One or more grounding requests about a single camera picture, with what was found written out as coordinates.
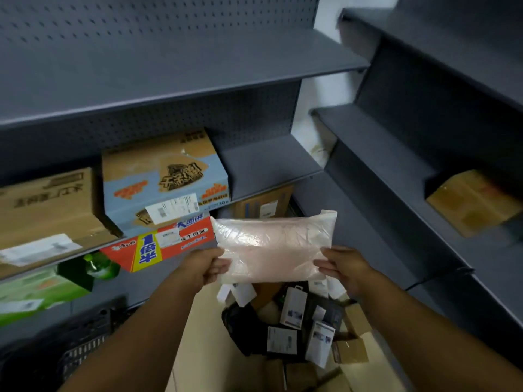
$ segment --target hand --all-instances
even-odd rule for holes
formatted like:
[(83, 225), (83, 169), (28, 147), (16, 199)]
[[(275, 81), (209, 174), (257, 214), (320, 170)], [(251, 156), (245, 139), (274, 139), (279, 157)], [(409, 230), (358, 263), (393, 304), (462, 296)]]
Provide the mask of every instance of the hand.
[(322, 274), (338, 279), (350, 297), (358, 297), (363, 279), (376, 272), (356, 249), (332, 246), (321, 252), (327, 260), (314, 260), (314, 265)]
[(219, 274), (224, 274), (229, 269), (231, 260), (218, 258), (223, 252), (220, 248), (193, 250), (184, 258), (177, 271), (187, 273), (200, 291), (203, 286), (215, 282)]

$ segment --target orange cardboard box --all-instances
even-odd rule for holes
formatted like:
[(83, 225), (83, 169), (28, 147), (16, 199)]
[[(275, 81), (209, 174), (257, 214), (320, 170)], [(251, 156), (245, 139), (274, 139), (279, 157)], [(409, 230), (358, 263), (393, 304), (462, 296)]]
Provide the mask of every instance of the orange cardboard box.
[(136, 272), (213, 239), (209, 213), (202, 213), (107, 246), (101, 252), (125, 270)]

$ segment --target plastic bag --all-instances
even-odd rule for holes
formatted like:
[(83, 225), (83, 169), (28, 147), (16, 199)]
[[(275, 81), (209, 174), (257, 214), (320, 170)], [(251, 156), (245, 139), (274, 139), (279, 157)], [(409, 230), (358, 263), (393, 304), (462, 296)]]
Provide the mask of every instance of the plastic bag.
[(320, 248), (330, 247), (338, 212), (322, 210), (312, 217), (214, 219), (222, 258), (232, 260), (221, 283), (296, 282), (321, 280), (312, 261), (325, 259)]

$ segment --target blue cardboard box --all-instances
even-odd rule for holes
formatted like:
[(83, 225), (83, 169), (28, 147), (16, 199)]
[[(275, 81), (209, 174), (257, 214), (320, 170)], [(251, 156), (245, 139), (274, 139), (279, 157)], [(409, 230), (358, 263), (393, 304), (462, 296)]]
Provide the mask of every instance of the blue cardboard box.
[(105, 212), (127, 237), (230, 202), (226, 170), (202, 128), (108, 151), (102, 171)]

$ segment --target pegboard back panel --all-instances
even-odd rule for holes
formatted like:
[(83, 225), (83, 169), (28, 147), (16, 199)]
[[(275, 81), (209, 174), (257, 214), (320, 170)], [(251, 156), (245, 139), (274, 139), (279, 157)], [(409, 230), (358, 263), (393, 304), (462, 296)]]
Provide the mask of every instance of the pegboard back panel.
[(0, 0), (0, 43), (127, 41), (135, 36), (311, 29), (319, 0)]
[(206, 126), (218, 150), (290, 133), (300, 82), (0, 131), (0, 185), (103, 150)]

